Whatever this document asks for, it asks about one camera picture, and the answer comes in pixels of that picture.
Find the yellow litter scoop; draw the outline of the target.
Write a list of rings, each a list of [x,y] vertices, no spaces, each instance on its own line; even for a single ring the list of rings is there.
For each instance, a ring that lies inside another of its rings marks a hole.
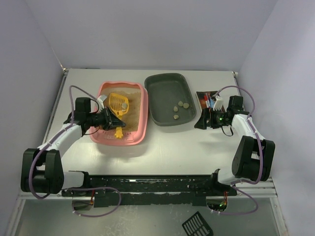
[[[123,103],[126,103],[128,105],[128,108],[126,110],[122,110]],[[114,114],[121,120],[122,117],[126,115],[129,111],[129,100],[126,96],[112,92],[109,94],[108,104]]]

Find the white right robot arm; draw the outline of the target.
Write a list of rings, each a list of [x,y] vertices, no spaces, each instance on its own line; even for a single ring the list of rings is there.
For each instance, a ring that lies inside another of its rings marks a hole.
[[[243,108],[243,97],[231,96],[227,109],[224,109],[223,99],[218,95],[211,97],[206,104],[208,107],[202,109],[201,117],[194,125],[196,129],[223,129],[228,126],[231,135],[235,131],[241,138],[231,168],[218,170],[218,182],[235,185],[266,181],[271,171],[275,143],[259,133],[250,112]]]

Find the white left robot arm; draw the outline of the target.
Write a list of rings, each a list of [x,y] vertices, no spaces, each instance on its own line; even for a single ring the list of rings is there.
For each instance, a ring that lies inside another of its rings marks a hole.
[[[48,196],[67,188],[84,186],[87,172],[65,173],[62,156],[92,127],[108,131],[126,125],[107,107],[99,107],[92,112],[91,102],[92,99],[88,97],[76,98],[59,132],[41,146],[24,151],[20,182],[23,192],[30,192],[40,198],[41,193]]]

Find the pink litter box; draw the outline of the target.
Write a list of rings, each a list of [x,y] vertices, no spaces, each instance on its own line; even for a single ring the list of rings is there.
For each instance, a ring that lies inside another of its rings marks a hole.
[[[96,128],[91,128],[91,140],[97,144],[108,146],[132,146],[140,143],[146,133],[148,121],[148,92],[140,83],[118,81],[118,82],[104,82],[98,92],[98,96],[110,93],[113,90],[123,90],[126,92],[141,92],[141,107],[139,124],[136,131],[123,132],[121,139],[115,137],[115,130],[104,131]]]

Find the dark grey plastic tray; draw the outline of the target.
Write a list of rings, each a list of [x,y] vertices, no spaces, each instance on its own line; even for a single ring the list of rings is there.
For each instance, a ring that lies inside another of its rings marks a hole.
[[[146,78],[145,89],[148,92],[149,111],[152,120],[158,126],[176,126],[191,122],[196,116],[194,100],[185,77],[179,73],[162,73]],[[185,109],[178,102],[188,103]]]

